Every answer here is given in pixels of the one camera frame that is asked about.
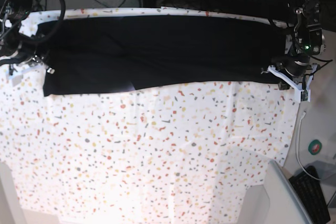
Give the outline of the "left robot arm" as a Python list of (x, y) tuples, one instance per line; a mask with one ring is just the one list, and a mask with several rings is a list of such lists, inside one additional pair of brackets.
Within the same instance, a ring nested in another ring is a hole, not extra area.
[(279, 89), (293, 88), (297, 102), (309, 102), (314, 75), (331, 62), (318, 57), (325, 47), (320, 0), (288, 0), (288, 8), (295, 16), (293, 26), (280, 28), (268, 19), (275, 31), (289, 37), (290, 45), (282, 56), (272, 58), (267, 73), (280, 79)]

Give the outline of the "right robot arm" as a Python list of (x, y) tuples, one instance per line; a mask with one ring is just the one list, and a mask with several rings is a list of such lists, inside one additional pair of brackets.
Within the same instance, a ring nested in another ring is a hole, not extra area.
[(49, 40), (60, 28), (66, 12), (65, 0), (60, 2), (60, 15), (49, 33), (45, 35), (22, 35), (19, 30), (39, 0), (1, 0), (1, 66), (8, 66), (8, 75), (16, 72), (14, 65), (42, 66), (48, 74), (55, 70), (47, 65), (49, 50), (39, 46)]

